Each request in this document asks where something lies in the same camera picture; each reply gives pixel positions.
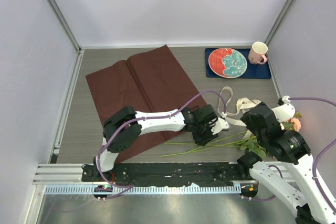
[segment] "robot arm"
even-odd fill
[[[117,134],[113,142],[100,155],[102,172],[112,170],[118,153],[129,148],[140,135],[158,131],[189,131],[192,132],[195,143],[204,146],[217,138],[219,132],[230,129],[229,123],[225,118],[217,116],[211,105],[202,108],[185,108],[178,113],[177,111],[175,109],[167,112],[146,113],[135,111],[132,106],[126,106],[108,119],[103,126],[103,145],[106,144],[106,139],[109,139],[124,122],[131,119],[151,118],[150,120],[138,120]]]
[[[291,107],[289,103],[282,106]],[[242,173],[249,173],[270,189],[297,216],[297,223],[335,223],[335,213],[314,181],[310,148],[298,132],[282,130],[277,119],[278,116],[264,103],[252,108],[241,118],[247,128],[257,136],[259,145],[281,161],[301,192],[267,169],[267,165],[252,152],[238,160]],[[319,173],[318,176],[329,200],[336,202]]]
[[[135,139],[143,134],[157,131],[189,131],[197,145],[204,146],[218,137],[220,131],[229,130],[224,117],[218,117],[211,105],[203,108],[185,108],[159,113],[134,111],[128,106],[106,121],[103,128],[103,145],[124,122],[144,118],[128,125],[114,138],[113,142],[100,155],[103,172],[113,169],[119,152],[129,148]],[[263,102],[246,112],[241,121],[257,136],[260,146],[282,162],[291,173],[301,191],[282,180],[253,152],[243,155],[238,160],[240,171],[260,181],[273,192],[297,216],[297,223],[336,223],[336,213],[327,204],[312,178],[313,158],[304,138],[296,131],[281,129],[280,122],[294,116],[295,109],[288,97],[282,99],[281,106],[270,109]],[[169,116],[165,119],[155,117]],[[322,178],[319,181],[332,202],[336,202]]]

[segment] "white enclosure wall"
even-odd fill
[[[336,0],[296,0],[269,46],[282,95],[322,97],[336,101]],[[316,156],[336,138],[336,108],[320,102],[296,101],[302,134]],[[336,195],[336,148],[319,163]]]
[[[285,0],[56,0],[82,47],[264,41]]]
[[[23,223],[76,52],[46,0],[0,0],[1,223]]]

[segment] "plate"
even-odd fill
[[[245,73],[247,60],[235,49],[218,48],[209,56],[209,66],[217,75],[224,78],[237,78]]]

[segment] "white string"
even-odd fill
[[[233,97],[233,90],[230,87],[223,87],[222,90],[220,91],[220,95],[222,95],[222,92],[224,90],[227,90],[230,92],[231,96],[230,98],[227,100],[226,102],[226,107],[229,104],[229,102],[231,101],[232,97]],[[240,98],[238,99],[237,103],[236,103],[236,109],[237,112],[236,113],[230,113],[227,112],[227,115],[233,116],[233,115],[238,115],[240,113],[240,111],[242,110],[243,113],[245,113],[246,109],[251,109],[254,108],[256,105],[258,105],[261,101],[253,99],[253,100],[249,100],[248,98],[244,97],[244,98]],[[221,107],[221,100],[219,100],[218,102],[218,107],[217,107],[217,112],[218,114],[221,113],[221,110],[219,109]]]
[[[233,97],[233,90],[232,88],[230,87],[223,87],[222,90],[220,91],[220,95],[222,95],[222,92],[224,90],[227,90],[230,92],[231,96],[230,98],[227,100],[226,102],[226,110],[227,110],[227,105],[229,104],[229,102],[231,101],[232,97]],[[238,99],[237,103],[236,103],[236,110],[237,112],[236,113],[230,113],[230,112],[227,112],[227,115],[230,115],[230,116],[233,116],[233,115],[238,115],[240,113],[240,111],[242,111],[243,113],[246,112],[246,109],[251,109],[253,107],[255,107],[256,105],[258,105],[261,101],[259,100],[256,100],[256,99],[253,99],[253,100],[249,100],[248,98],[244,97],[244,98],[240,98]],[[221,107],[221,99],[219,99],[219,102],[218,102],[218,107],[217,107],[217,112],[218,114],[221,113],[221,110],[219,109]],[[226,117],[226,121],[229,123],[229,124],[232,124],[232,125],[237,125],[237,126],[244,126],[246,127],[246,124],[243,123],[241,120],[237,120],[237,119],[233,119],[233,118],[228,118]],[[246,134],[243,136],[243,139],[248,139],[250,138],[252,135],[252,132],[251,131],[247,131]]]

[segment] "brown cloth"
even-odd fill
[[[164,112],[182,107],[198,94],[168,46],[118,61],[87,75],[86,79],[102,124],[124,106],[131,105],[141,112]],[[205,105],[204,99],[198,97],[188,107]],[[141,135],[115,162],[120,163],[179,134],[165,131]]]

